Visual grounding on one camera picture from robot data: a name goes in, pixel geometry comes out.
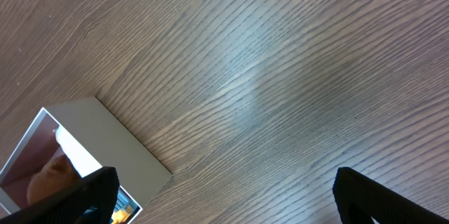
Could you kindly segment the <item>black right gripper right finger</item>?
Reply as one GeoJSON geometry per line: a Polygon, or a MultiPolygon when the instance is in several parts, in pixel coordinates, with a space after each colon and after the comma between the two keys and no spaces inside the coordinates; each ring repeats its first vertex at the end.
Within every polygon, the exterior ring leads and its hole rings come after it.
{"type": "Polygon", "coordinates": [[[337,170],[333,196],[343,224],[448,224],[448,220],[349,168],[337,170]]]}

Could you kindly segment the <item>brown furry plush toy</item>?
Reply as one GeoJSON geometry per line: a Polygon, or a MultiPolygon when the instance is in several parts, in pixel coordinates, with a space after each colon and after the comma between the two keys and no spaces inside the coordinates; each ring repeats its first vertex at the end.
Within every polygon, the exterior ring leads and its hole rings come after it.
{"type": "Polygon", "coordinates": [[[68,157],[63,154],[49,160],[35,173],[27,186],[27,203],[35,204],[81,179],[68,157]]]}

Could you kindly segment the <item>white plush duck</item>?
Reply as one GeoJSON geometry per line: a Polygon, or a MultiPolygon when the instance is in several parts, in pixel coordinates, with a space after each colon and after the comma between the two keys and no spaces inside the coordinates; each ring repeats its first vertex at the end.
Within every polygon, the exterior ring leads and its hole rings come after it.
{"type": "Polygon", "coordinates": [[[60,148],[71,161],[72,166],[83,178],[102,168],[102,165],[63,126],[55,130],[60,148]]]}

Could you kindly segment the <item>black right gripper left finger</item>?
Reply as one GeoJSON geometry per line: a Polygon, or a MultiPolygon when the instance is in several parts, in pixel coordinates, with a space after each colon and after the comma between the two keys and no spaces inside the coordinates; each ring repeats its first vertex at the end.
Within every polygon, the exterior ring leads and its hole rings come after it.
{"type": "Polygon", "coordinates": [[[109,224],[119,178],[114,167],[102,167],[50,197],[1,219],[1,224],[109,224]]]}

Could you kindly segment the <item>white cardboard box pink inside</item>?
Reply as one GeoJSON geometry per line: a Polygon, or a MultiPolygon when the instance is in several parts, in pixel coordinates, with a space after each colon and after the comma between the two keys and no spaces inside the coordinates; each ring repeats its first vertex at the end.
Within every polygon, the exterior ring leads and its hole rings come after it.
{"type": "Polygon", "coordinates": [[[49,160],[65,154],[55,138],[59,126],[102,167],[116,169],[119,187],[140,205],[139,214],[171,177],[170,171],[97,98],[42,107],[1,170],[1,206],[7,213],[27,207],[27,186],[32,176],[49,160]]]}

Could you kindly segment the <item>yellow toy truck grey cannon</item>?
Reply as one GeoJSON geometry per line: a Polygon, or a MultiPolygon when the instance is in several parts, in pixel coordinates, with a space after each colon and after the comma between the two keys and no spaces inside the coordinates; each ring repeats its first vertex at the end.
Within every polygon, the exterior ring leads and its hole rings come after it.
{"type": "Polygon", "coordinates": [[[116,204],[109,221],[110,224],[127,224],[139,214],[140,205],[125,191],[119,187],[116,204]]]}

